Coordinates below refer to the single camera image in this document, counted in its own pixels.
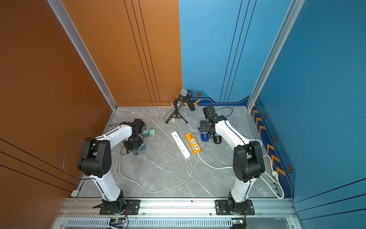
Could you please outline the yellow power strip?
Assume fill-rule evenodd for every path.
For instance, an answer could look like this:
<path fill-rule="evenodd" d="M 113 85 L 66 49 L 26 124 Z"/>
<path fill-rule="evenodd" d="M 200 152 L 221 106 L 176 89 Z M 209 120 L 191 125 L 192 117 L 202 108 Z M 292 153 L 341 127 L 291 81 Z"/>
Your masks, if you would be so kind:
<path fill-rule="evenodd" d="M 200 153 L 200 152 L 201 152 L 201 148 L 200 148 L 200 146 L 198 145 L 198 143 L 197 143 L 197 141 L 196 141 L 195 137 L 193 136 L 193 134 L 192 134 L 192 133 L 187 133 L 187 134 L 185 135 L 185 137 L 186 137 L 187 142 L 189 143 L 189 145 L 190 145 L 190 147 L 191 147 L 191 149 L 192 149 L 193 153 L 194 153 L 195 155 L 197 155 L 198 153 Z"/>

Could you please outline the light green charger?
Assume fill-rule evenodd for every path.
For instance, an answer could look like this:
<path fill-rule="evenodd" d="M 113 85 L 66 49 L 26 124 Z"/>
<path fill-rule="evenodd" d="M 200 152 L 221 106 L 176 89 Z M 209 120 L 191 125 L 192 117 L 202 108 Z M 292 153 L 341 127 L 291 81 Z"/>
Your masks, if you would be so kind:
<path fill-rule="evenodd" d="M 149 135 L 154 136 L 156 133 L 156 130 L 154 128 L 149 129 Z"/>

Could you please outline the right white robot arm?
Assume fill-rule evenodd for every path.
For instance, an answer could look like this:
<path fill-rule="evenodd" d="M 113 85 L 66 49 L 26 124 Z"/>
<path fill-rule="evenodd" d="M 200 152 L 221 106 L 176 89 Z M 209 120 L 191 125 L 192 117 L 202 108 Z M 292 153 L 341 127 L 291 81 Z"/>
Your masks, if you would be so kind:
<path fill-rule="evenodd" d="M 233 149 L 233 171 L 236 176 L 229 192 L 227 212 L 244 215 L 249 208 L 249 193 L 254 183 L 265 172 L 261 144 L 241 135 L 223 115 L 218 115 L 213 106 L 203 108 L 205 120 L 200 121 L 199 130 L 209 136 L 222 137 Z"/>

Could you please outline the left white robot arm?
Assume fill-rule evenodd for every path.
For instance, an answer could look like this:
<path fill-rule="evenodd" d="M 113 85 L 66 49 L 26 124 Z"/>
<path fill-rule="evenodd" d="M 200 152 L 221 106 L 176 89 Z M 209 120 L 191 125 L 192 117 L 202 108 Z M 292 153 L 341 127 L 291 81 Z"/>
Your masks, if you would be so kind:
<path fill-rule="evenodd" d="M 140 134 L 145 122 L 134 119 L 122 122 L 117 127 L 96 138 L 87 138 L 83 142 L 78 169 L 93 180 L 102 195 L 102 204 L 97 205 L 105 213 L 120 214 L 126 208 L 123 191 L 117 186 L 111 172 L 112 149 L 123 142 L 126 152 L 137 151 L 144 147 Z"/>

